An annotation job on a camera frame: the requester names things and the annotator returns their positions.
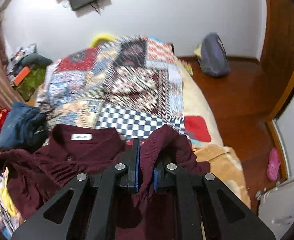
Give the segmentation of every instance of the red cloth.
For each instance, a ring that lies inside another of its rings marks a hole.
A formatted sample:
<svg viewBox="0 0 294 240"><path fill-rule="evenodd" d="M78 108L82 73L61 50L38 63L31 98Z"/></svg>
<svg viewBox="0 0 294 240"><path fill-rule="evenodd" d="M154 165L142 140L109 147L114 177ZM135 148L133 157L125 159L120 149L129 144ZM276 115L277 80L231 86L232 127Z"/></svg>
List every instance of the red cloth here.
<svg viewBox="0 0 294 240"><path fill-rule="evenodd" d="M211 142L211 136L205 120L201 116L185 116L185 130L191 139L200 142Z"/></svg>
<svg viewBox="0 0 294 240"><path fill-rule="evenodd" d="M9 113L8 109L6 109L6 108L0 109L0 114L1 114L1 117L0 117L0 132L1 132L1 129L3 127L3 124L5 122L5 119L6 119L8 113Z"/></svg>
<svg viewBox="0 0 294 240"><path fill-rule="evenodd" d="M93 136L91 140L71 140L72 134ZM98 174L118 163L124 148L115 128L93 130L58 124L49 145L33 155L24 150L0 153L0 169L10 167L7 187L16 208L27 219L77 174ZM197 163L185 135L167 125L155 130L141 146L139 192L118 199L116 239L173 238L171 196L153 194L151 183L160 152L189 172L209 172L209 163Z"/></svg>

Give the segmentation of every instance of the purple bag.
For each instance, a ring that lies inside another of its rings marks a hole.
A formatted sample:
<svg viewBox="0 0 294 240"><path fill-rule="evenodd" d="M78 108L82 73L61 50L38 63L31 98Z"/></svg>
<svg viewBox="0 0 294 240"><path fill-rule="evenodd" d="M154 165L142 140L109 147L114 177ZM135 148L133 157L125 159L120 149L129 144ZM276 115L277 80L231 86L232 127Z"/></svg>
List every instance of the purple bag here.
<svg viewBox="0 0 294 240"><path fill-rule="evenodd" d="M222 77L230 73L226 51L217 33L210 33L204 38L198 61L201 71L209 76Z"/></svg>

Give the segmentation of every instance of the patchwork quilt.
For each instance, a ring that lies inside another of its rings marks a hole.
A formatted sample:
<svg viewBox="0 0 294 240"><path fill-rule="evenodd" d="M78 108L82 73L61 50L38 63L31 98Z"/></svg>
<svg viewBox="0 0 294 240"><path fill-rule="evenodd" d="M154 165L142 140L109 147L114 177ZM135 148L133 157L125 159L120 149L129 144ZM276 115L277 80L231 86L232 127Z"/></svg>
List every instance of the patchwork quilt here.
<svg viewBox="0 0 294 240"><path fill-rule="evenodd" d="M36 104L50 129L57 123L115 127L129 139L168 124L186 134L171 46L143 36L121 37L48 66Z"/></svg>

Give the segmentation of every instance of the tan corduroy fabric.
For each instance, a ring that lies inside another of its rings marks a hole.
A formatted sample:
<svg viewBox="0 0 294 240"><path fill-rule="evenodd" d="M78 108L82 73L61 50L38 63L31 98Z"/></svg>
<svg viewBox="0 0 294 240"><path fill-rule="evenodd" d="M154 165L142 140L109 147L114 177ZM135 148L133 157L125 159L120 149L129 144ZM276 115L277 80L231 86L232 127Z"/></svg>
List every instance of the tan corduroy fabric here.
<svg viewBox="0 0 294 240"><path fill-rule="evenodd" d="M233 148L203 144L193 149L198 162L210 163L210 172L216 175L249 208L250 197L246 188L242 165Z"/></svg>

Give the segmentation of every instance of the wooden floor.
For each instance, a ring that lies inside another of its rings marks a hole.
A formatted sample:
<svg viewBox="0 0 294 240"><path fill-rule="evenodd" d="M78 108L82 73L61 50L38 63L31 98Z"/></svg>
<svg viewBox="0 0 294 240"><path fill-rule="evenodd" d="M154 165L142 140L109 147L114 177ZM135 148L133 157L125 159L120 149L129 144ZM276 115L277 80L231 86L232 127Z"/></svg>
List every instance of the wooden floor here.
<svg viewBox="0 0 294 240"><path fill-rule="evenodd" d="M214 113L224 145L233 147L242 162L251 209L256 212L257 191L275 186L266 175L273 141L265 120L277 98L256 63L230 62L230 75L215 79L202 74L196 60L188 62Z"/></svg>

